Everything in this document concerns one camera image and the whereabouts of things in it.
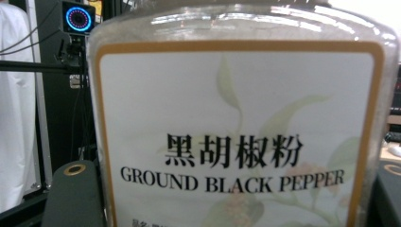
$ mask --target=white label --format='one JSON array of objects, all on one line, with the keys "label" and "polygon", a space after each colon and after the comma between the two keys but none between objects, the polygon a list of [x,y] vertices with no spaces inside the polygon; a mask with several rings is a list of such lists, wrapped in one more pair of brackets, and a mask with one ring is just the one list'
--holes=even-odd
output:
[{"label": "white label", "polygon": [[117,225],[346,226],[375,58],[327,49],[104,54]]}]

